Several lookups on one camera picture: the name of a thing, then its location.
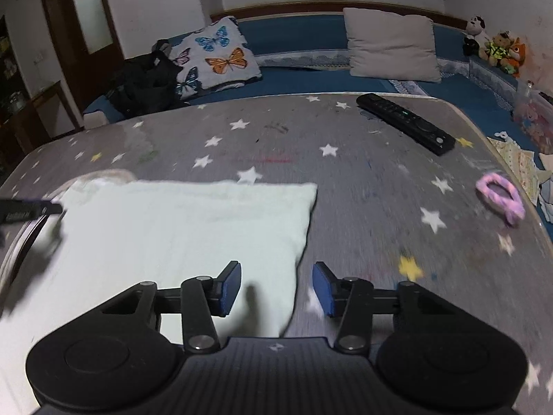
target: butterfly pillow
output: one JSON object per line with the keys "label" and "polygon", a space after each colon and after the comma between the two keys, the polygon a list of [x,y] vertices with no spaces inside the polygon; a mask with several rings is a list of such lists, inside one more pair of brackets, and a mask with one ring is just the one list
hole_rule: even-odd
{"label": "butterfly pillow", "polygon": [[173,48],[170,59],[182,67],[177,76],[182,99],[240,87],[261,78],[261,71],[234,17],[195,31]]}

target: gray star-patterned sheet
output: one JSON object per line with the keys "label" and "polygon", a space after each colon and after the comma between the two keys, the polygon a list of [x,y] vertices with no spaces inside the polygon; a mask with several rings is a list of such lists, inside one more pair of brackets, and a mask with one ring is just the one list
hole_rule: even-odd
{"label": "gray star-patterned sheet", "polygon": [[[144,180],[316,183],[287,336],[324,335],[312,264],[377,288],[417,281],[518,341],[530,372],[517,409],[553,413],[551,242],[533,206],[515,228],[479,199],[476,181],[507,166],[460,111],[437,99],[388,96],[459,139],[437,157],[356,105],[356,94],[279,95],[203,104],[123,121],[34,151],[0,188],[40,198],[105,169]],[[2,257],[20,226],[4,227]],[[376,343],[391,331],[374,324]]]}

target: white pillow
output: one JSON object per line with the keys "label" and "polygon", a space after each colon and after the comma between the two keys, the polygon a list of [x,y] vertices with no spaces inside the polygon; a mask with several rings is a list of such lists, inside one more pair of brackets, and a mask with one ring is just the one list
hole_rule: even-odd
{"label": "white pillow", "polygon": [[429,18],[344,8],[344,22],[352,76],[441,82]]}
{"label": "white pillow", "polygon": [[176,78],[182,99],[241,87],[246,81],[261,77],[255,57],[232,16],[185,37],[171,50],[169,58],[182,67]]}

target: beige pillow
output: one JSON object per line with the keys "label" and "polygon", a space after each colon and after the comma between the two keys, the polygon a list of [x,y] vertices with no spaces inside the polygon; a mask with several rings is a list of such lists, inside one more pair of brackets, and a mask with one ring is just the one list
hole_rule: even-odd
{"label": "beige pillow", "polygon": [[429,18],[344,8],[344,21],[352,76],[441,82]]}

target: orange butterfly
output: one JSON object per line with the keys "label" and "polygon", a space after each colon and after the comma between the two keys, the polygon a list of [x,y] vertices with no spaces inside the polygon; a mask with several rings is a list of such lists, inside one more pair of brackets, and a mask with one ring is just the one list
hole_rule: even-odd
{"label": "orange butterfly", "polygon": [[232,68],[233,65],[239,68],[248,66],[248,61],[244,59],[244,52],[241,48],[235,48],[228,59],[206,58],[206,62],[213,67],[213,71],[217,74],[226,73],[227,67]]}

